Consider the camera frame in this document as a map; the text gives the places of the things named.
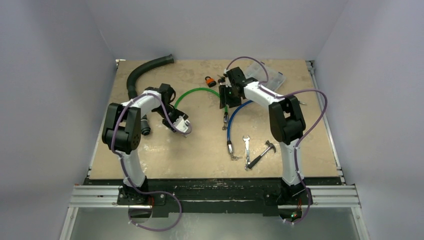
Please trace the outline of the orange black padlock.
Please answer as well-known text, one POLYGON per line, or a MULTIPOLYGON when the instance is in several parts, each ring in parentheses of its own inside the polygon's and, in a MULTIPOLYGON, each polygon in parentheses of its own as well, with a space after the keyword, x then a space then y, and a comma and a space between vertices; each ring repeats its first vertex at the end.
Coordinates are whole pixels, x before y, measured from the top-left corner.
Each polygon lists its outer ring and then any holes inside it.
POLYGON ((205 80, 206 85, 207 85, 209 88, 212 88, 212 87, 214 87, 214 86, 216 86, 216 85, 217 85, 217 82, 215 81, 215 79, 214 79, 214 78, 212 78, 212 77, 210 77, 210 76, 206 76, 206 77, 204 78, 204 80, 205 80))

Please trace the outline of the green cable lock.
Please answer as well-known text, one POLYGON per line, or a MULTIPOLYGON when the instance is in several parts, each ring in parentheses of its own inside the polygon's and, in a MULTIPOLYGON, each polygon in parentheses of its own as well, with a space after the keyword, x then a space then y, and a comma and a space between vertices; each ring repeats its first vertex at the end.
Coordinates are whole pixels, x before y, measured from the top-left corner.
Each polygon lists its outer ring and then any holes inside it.
MULTIPOLYGON (((208 92, 208 93, 212 93, 215 96, 217 96, 218 98, 220 98, 220 94, 212 89, 209 88, 205 88, 205 87, 198 87, 198 88, 193 88, 191 90, 186 91, 185 93, 183 93, 175 102, 174 107, 177 108, 179 103, 188 95, 195 93, 195 92, 199 92, 199 91, 204 91, 204 92, 208 92)), ((222 126, 222 130, 225 131, 228 129, 229 126, 229 113, 228 113, 228 107, 225 106, 224 108, 224 114, 223 114, 223 126, 222 126)))

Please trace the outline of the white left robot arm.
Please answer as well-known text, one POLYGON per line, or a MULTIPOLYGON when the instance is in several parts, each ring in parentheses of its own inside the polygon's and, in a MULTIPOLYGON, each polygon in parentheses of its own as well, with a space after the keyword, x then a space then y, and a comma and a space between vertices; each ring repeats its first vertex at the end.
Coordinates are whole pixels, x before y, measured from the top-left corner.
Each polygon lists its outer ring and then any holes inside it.
POLYGON ((158 88, 148 87, 127 102, 111 103, 107 107, 101 140, 117 156, 124 187, 131 189, 129 197, 138 205, 146 203, 151 195, 138 155, 142 117, 150 112, 158 113, 163 124, 174 133, 187 136, 192 132, 188 115, 172 105, 174 95, 175 90, 163 83, 158 88))

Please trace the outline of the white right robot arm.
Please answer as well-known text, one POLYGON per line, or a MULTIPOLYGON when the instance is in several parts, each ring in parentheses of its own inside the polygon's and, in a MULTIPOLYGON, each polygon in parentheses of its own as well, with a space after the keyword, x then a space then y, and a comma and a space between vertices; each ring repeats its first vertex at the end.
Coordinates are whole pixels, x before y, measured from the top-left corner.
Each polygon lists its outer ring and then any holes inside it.
POLYGON ((294 203, 306 190, 299 163, 299 145, 306 123, 298 99, 263 88, 257 79, 246 78, 239 67, 224 70, 223 79, 224 84, 219 86, 220 108, 239 107, 248 99, 267 109, 270 132, 281 151, 283 171, 279 198, 288 204, 294 203))

